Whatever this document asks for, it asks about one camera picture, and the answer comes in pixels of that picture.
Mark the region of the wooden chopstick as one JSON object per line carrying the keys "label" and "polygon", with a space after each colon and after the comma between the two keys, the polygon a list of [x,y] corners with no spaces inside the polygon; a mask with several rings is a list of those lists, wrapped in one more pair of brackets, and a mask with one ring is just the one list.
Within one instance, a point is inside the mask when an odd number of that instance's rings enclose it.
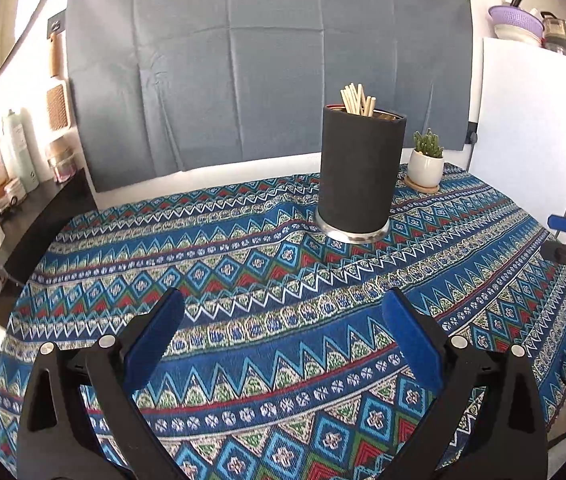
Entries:
{"label": "wooden chopstick", "polygon": [[361,98],[358,88],[354,84],[348,84],[344,89],[349,102],[349,113],[359,115],[361,111]]}
{"label": "wooden chopstick", "polygon": [[356,87],[356,92],[358,92],[358,99],[359,99],[359,104],[358,104],[359,114],[363,116],[362,110],[364,107],[364,101],[366,99],[363,84],[358,84],[358,86]]}
{"label": "wooden chopstick", "polygon": [[340,90],[342,102],[344,102],[346,111],[348,114],[356,114],[356,108],[354,107],[353,100],[351,99],[350,89],[343,88]]}
{"label": "wooden chopstick", "polygon": [[363,116],[370,116],[370,110],[371,110],[371,104],[372,104],[372,97],[371,96],[367,96],[365,101],[364,101],[364,107],[362,110],[362,115]]}
{"label": "wooden chopstick", "polygon": [[368,116],[368,117],[373,116],[375,104],[376,104],[376,97],[370,96],[370,102],[368,102],[368,111],[366,112],[366,116]]}
{"label": "wooden chopstick", "polygon": [[356,92],[356,87],[357,86],[355,86],[354,84],[350,84],[350,93],[352,95],[354,107],[356,108],[356,115],[360,115],[358,110],[359,99],[358,99],[358,92]]}

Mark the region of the white refrigerator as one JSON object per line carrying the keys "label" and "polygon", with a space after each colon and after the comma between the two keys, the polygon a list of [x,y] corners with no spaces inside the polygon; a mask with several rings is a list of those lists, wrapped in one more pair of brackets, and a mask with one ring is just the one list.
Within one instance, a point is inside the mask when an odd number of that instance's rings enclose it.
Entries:
{"label": "white refrigerator", "polygon": [[487,38],[468,170],[540,224],[566,217],[566,56]]}

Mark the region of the wooden coaster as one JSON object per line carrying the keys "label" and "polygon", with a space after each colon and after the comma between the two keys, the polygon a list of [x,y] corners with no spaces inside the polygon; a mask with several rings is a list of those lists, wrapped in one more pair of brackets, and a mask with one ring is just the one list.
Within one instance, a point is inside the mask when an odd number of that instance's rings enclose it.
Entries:
{"label": "wooden coaster", "polygon": [[440,190],[440,184],[436,184],[435,186],[423,186],[413,182],[408,176],[403,178],[403,182],[412,190],[423,193],[423,194],[435,194]]}

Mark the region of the white potted succulent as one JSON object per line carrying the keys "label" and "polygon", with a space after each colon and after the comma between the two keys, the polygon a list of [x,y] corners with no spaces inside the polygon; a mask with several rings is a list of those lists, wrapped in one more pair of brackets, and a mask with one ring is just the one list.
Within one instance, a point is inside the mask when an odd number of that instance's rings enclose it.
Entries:
{"label": "white potted succulent", "polygon": [[439,136],[428,128],[424,133],[414,133],[414,148],[406,174],[413,182],[423,186],[440,183],[443,174],[443,146]]}

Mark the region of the steel pot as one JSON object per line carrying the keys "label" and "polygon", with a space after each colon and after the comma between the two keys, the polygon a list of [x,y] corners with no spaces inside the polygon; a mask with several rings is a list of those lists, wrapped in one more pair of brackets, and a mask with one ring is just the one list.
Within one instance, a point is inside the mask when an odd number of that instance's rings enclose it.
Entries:
{"label": "steel pot", "polygon": [[545,49],[566,55],[566,20],[558,18],[554,13],[542,11],[543,36],[542,46]]}

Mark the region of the black side shelf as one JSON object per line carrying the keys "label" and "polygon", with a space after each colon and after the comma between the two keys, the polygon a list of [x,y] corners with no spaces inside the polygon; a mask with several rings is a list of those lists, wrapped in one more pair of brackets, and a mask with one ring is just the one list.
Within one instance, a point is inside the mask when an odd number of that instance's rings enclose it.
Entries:
{"label": "black side shelf", "polygon": [[84,169],[62,184],[42,182],[1,221],[0,275],[25,284],[62,228],[95,208]]}

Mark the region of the black cylindrical utensil holder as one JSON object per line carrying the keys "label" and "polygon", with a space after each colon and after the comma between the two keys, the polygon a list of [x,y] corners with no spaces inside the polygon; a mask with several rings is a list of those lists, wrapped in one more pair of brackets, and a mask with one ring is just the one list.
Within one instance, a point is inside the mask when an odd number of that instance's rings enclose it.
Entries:
{"label": "black cylindrical utensil holder", "polygon": [[404,116],[384,110],[366,117],[342,105],[324,108],[314,218],[328,237],[368,244],[387,235],[405,126]]}

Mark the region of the patterned blue tablecloth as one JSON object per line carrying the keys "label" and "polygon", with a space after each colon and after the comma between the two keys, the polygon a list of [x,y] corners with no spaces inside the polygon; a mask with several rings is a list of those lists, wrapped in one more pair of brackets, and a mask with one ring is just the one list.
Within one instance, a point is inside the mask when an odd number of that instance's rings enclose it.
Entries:
{"label": "patterned blue tablecloth", "polygon": [[432,402],[380,302],[401,289],[450,335],[525,348],[543,414],[566,393],[566,269],[548,232],[455,166],[439,191],[398,184],[386,237],[331,240],[314,174],[229,184],[93,210],[67,222],[25,284],[0,353],[0,461],[34,358],[119,332],[169,288],[185,315],[149,383],[146,422],[192,479],[365,478]]}

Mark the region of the purple colander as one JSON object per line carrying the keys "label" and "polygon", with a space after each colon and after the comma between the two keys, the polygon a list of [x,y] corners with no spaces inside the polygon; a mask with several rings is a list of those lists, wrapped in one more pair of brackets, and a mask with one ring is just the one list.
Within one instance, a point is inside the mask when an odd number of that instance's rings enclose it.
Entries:
{"label": "purple colander", "polygon": [[541,43],[544,27],[535,15],[516,6],[492,6],[488,14],[499,39]]}

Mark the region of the pale green bottle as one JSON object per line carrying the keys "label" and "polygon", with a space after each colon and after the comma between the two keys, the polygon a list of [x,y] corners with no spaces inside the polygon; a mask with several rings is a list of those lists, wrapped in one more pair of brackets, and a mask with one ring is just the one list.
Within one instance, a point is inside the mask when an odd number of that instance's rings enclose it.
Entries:
{"label": "pale green bottle", "polygon": [[31,193],[39,186],[39,179],[28,149],[24,126],[13,110],[9,110],[7,115],[7,137],[12,151],[10,166],[13,177],[21,180],[25,191]]}

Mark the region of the wooden hair brush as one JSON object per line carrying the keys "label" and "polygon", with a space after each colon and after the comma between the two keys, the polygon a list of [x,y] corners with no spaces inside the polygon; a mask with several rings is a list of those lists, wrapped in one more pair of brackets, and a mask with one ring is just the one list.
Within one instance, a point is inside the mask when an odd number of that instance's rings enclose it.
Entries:
{"label": "wooden hair brush", "polygon": [[66,80],[62,78],[62,51],[58,33],[52,32],[50,45],[50,84],[46,90],[46,109],[48,124],[54,132],[65,131],[70,127],[70,109]]}

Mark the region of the grey backdrop cloth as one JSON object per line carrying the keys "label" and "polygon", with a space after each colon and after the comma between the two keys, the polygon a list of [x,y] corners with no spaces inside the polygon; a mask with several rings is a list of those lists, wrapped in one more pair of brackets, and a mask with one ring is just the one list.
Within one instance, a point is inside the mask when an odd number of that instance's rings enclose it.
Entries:
{"label": "grey backdrop cloth", "polygon": [[465,143],[469,0],[68,0],[66,51],[98,192],[315,153],[350,82],[409,131]]}

